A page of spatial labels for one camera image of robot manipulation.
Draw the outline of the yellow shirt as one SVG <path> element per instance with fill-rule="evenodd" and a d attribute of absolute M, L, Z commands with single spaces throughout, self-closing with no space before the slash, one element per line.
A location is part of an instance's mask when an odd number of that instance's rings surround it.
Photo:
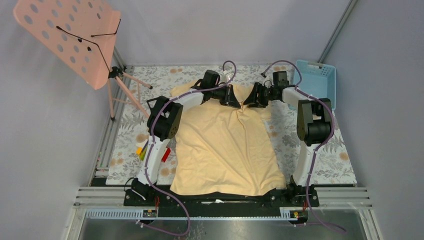
<path fill-rule="evenodd" d="M 175 135 L 171 190 L 183 196 L 262 196 L 284 188 L 286 178 L 265 126 L 271 109 L 234 108 L 215 99 L 184 108 Z"/>

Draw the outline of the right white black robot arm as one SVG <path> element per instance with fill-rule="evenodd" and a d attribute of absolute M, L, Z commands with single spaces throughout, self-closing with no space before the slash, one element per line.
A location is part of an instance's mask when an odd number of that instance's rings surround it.
<path fill-rule="evenodd" d="M 296 108 L 300 154 L 284 197 L 291 205 L 299 206 L 312 197 L 312 178 L 318 150 L 334 134 L 331 101 L 302 92 L 290 84 L 286 71 L 273 72 L 272 81 L 269 87 L 255 82 L 243 104 L 249 108 L 265 108 L 270 101 L 281 101 Z"/>

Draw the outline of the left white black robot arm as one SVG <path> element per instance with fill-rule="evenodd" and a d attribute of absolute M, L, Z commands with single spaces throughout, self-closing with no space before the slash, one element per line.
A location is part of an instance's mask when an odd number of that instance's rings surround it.
<path fill-rule="evenodd" d="M 187 92 L 176 97 L 159 96 L 153 99 L 154 106 L 147 122 L 149 138 L 144 147 L 143 165 L 131 183 L 131 191 L 144 206 L 155 200 L 154 184 L 158 180 L 159 166 L 166 153 L 169 141 L 179 130 L 184 111 L 200 106 L 210 99 L 218 100 L 223 106 L 240 108 L 234 88 L 230 84 L 235 73 L 225 70 L 219 74 L 207 70 Z"/>

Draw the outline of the black open brooch case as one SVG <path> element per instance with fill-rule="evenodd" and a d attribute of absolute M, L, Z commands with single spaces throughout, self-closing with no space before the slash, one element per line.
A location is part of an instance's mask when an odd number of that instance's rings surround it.
<path fill-rule="evenodd" d="M 158 104 L 158 100 L 159 100 L 159 98 L 155 97 L 155 98 L 148 99 L 146 101 L 151 115 L 156 115 L 159 111 L 158 107 L 160 107 L 160 105 Z"/>

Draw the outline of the light blue plastic basket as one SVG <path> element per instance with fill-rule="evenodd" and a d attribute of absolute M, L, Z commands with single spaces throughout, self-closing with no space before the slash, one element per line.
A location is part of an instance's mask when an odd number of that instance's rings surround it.
<path fill-rule="evenodd" d="M 331 107 L 336 109 L 337 70 L 335 66 L 298 59 L 295 63 L 302 81 L 298 87 L 307 94 L 317 98 L 328 98 Z"/>

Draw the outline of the red box with white squares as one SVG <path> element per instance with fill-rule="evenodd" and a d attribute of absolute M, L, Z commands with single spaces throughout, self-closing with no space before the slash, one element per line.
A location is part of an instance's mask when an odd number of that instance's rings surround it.
<path fill-rule="evenodd" d="M 161 162 L 165 163 L 167 159 L 169 158 L 170 153 L 171 153 L 171 149 L 169 147 L 166 147 L 165 152 L 161 158 Z"/>

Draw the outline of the floral patterned table mat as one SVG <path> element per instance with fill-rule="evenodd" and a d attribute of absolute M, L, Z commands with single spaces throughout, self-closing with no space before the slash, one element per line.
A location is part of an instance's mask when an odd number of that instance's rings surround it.
<path fill-rule="evenodd" d="M 130 92 L 139 97 L 145 106 L 148 99 L 170 96 L 173 88 L 202 78 L 206 70 L 221 72 L 218 65 L 192 66 L 131 66 L 130 79 L 125 80 Z M 99 166 L 107 168 L 107 185 L 122 185 L 135 177 L 141 161 L 136 155 L 137 143 L 148 138 L 144 114 L 129 103 L 125 94 L 114 106 L 115 123 L 111 146 L 102 152 Z M 300 141 L 296 133 L 297 112 L 288 104 L 271 101 L 260 110 L 266 114 L 264 125 L 277 158 L 277 164 L 284 176 L 293 174 L 300 153 Z M 331 140 L 321 147 L 315 162 L 314 183 L 356 184 L 356 176 L 339 128 Z"/>

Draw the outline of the small multicolour block toy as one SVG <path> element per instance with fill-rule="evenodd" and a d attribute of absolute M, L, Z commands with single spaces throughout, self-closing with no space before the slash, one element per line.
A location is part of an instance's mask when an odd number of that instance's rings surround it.
<path fill-rule="evenodd" d="M 144 142 L 140 142 L 136 144 L 136 155 L 139 157 L 139 159 L 141 161 L 144 160 L 145 155 L 146 155 L 146 151 L 147 151 L 147 147 L 148 147 L 148 141 L 144 141 Z"/>

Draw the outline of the pink perforated music stand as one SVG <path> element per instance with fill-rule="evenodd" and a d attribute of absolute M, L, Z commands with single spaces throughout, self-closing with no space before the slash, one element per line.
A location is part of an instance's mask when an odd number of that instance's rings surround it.
<path fill-rule="evenodd" d="M 106 0 L 19 0 L 17 23 L 45 45 L 93 89 L 108 88 L 110 117 L 115 118 L 111 80 L 146 118 L 140 98 L 123 82 L 130 75 L 112 66 L 121 12 Z"/>

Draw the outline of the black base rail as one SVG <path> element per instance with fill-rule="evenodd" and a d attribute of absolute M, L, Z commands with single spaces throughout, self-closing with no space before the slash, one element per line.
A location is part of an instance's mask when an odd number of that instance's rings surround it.
<path fill-rule="evenodd" d="M 287 188 L 274 188 L 263 195 L 212 192 L 206 194 L 180 195 L 170 185 L 148 186 L 133 182 L 126 188 L 123 205 L 126 207 L 180 207 L 210 204 L 258 204 L 260 207 L 308 207 L 320 205 L 315 186 L 303 187 L 290 183 Z"/>

